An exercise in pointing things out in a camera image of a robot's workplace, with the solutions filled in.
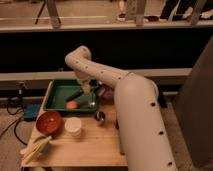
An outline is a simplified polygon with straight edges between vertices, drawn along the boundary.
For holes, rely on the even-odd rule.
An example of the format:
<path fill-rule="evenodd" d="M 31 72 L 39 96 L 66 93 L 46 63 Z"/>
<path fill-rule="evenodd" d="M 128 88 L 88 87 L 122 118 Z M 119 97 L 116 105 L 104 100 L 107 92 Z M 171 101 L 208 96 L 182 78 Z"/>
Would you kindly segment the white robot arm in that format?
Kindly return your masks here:
<path fill-rule="evenodd" d="M 156 84 L 134 72 L 99 64 L 80 46 L 65 57 L 78 82 L 95 78 L 114 89 L 120 139 L 129 171 L 178 171 L 158 103 Z"/>

